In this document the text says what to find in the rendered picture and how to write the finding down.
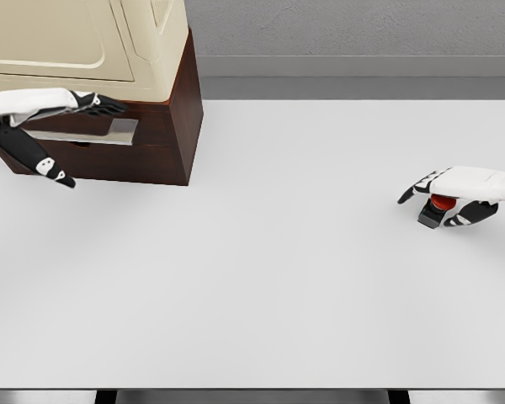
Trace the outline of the red button switch black base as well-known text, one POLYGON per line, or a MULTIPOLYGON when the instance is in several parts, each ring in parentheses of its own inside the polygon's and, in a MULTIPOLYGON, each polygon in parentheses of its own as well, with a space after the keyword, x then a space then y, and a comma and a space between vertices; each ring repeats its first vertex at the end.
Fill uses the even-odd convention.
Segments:
POLYGON ((445 214, 456 206, 456 198, 431 194, 423 206, 417 221, 428 228, 435 229, 440 226, 445 214))

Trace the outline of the dark brown wooden cabinet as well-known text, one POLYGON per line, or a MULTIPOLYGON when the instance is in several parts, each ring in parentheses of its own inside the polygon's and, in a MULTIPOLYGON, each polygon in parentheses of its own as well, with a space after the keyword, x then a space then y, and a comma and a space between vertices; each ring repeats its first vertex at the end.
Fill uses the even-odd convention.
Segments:
POLYGON ((74 169, 66 168, 63 163, 56 161, 59 166, 74 178, 188 185, 204 117, 193 37, 186 39, 177 76, 167 100, 137 101, 130 95, 121 95, 119 99, 128 107, 124 114, 132 110, 161 111, 165 114, 167 132, 172 141, 165 147, 173 154, 173 164, 167 161, 167 165, 164 165, 160 159, 153 164, 136 167, 74 169))

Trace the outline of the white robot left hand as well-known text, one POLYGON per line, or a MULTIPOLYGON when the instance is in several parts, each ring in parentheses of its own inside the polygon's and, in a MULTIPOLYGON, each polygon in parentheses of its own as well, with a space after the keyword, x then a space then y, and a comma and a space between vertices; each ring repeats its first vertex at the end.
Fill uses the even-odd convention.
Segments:
POLYGON ((60 114, 117 115, 126 110, 127 105, 116 99, 66 88, 0 91, 0 148, 32 173, 73 189, 75 179, 21 125, 60 114))

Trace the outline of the brown drawer with notch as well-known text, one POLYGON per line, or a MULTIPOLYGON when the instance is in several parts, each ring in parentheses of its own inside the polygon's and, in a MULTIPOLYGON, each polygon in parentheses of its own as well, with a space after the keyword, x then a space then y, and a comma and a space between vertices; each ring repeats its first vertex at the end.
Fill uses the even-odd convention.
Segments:
POLYGON ((120 146, 88 143, 76 146, 67 141, 40 141, 40 144, 66 168, 136 167, 163 160, 173 164, 173 154, 165 146, 120 146))

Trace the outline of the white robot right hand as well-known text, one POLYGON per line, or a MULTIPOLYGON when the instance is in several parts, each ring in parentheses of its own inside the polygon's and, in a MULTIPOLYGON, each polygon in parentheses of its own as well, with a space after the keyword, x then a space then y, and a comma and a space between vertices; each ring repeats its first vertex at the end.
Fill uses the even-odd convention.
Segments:
POLYGON ((470 226, 495 215, 504 200, 505 172, 479 167, 454 166, 434 171, 410 186, 397 200, 399 205, 415 194, 456 198, 441 226, 470 226))

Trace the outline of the beige plastic appliance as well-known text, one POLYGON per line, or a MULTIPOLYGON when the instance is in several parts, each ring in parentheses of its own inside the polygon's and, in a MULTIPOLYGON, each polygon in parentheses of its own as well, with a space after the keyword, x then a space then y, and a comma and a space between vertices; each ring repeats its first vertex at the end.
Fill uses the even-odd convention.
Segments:
POLYGON ((193 56, 184 0, 0 0, 0 91, 159 103, 193 56))

